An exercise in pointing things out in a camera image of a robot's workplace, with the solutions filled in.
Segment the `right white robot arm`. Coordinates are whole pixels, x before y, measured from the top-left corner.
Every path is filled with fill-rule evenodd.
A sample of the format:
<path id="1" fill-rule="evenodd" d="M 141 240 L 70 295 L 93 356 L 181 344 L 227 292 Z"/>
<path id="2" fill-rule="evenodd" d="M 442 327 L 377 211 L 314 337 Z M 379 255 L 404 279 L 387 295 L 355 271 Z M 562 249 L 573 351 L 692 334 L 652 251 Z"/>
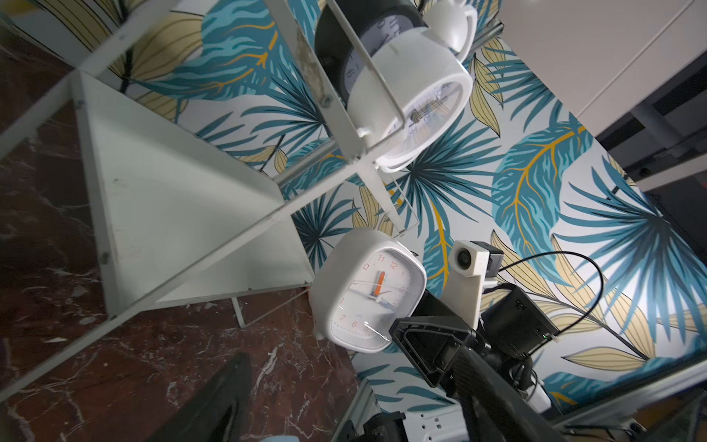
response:
<path id="1" fill-rule="evenodd" d="M 541 387 L 530 354 L 559 333 L 539 305 L 517 285 L 505 283 L 487 290 L 498 295 L 476 329 L 430 292 L 425 292 L 410 317 L 390 327 L 395 344 L 430 387 L 449 397 L 457 393 L 453 364 L 458 351 L 476 352 L 490 368 L 514 388 L 537 413 L 550 411 L 552 402 Z"/>

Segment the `white square alarm clock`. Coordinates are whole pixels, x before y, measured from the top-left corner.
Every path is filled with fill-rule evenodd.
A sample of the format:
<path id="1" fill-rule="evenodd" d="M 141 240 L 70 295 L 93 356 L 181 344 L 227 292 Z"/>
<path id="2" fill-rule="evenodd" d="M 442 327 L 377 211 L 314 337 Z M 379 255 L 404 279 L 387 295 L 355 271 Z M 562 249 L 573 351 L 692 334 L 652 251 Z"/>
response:
<path id="1" fill-rule="evenodd" d="M 427 275 L 414 254 L 372 228 L 346 233 L 309 289 L 313 334 L 338 346 L 375 354 L 392 343 L 395 320 L 412 315 Z"/>

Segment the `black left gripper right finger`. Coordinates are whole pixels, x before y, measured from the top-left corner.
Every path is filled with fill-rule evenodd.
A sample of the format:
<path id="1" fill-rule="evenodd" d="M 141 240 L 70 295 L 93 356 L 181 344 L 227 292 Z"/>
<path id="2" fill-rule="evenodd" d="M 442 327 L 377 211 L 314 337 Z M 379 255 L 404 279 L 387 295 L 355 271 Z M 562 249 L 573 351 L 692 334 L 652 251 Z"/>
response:
<path id="1" fill-rule="evenodd" d="M 462 347 L 452 363 L 454 397 L 471 441 L 562 441 L 563 436 L 474 351 Z"/>

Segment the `black twin-bell alarm clock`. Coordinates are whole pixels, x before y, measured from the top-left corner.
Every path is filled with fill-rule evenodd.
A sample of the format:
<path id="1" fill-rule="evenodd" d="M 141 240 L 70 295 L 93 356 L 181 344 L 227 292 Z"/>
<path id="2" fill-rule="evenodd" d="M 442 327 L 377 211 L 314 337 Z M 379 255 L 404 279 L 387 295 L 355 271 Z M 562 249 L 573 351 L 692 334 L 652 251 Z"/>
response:
<path id="1" fill-rule="evenodd" d="M 406 31 L 425 25 L 411 1 L 352 0 L 340 1 L 338 6 L 369 55 Z M 365 64 L 328 6 L 321 11 L 314 48 L 331 84 L 348 103 Z"/>

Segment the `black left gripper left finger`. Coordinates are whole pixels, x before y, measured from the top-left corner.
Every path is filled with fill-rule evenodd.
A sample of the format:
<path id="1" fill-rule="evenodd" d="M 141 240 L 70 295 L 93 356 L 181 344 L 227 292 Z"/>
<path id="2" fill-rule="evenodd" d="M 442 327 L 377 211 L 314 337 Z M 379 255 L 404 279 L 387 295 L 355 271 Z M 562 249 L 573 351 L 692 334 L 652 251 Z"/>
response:
<path id="1" fill-rule="evenodd" d="M 251 393 L 252 363 L 238 353 L 148 439 L 238 441 Z"/>

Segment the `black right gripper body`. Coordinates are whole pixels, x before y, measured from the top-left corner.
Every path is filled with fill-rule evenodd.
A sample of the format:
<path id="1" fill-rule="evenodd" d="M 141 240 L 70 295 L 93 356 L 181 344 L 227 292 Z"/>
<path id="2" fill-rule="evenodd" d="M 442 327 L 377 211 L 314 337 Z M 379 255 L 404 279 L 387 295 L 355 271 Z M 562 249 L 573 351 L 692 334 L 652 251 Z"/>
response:
<path id="1" fill-rule="evenodd" d="M 458 350 L 486 354 L 486 340 L 428 290 L 409 317 L 390 326 L 390 337 L 430 387 L 451 387 Z"/>

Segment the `white round alarm clock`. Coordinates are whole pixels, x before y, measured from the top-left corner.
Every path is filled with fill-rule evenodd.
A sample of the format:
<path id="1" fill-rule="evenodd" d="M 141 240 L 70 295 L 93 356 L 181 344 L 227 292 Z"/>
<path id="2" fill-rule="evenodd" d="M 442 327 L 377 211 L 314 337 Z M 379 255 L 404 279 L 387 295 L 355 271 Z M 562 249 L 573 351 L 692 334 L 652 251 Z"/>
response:
<path id="1" fill-rule="evenodd" d="M 390 151 L 375 164 L 400 171 L 460 117 L 474 81 L 462 62 L 471 52 L 478 12 L 467 1 L 438 1 L 418 27 L 405 29 L 373 54 L 377 72 L 364 68 L 347 110 L 368 147 Z"/>

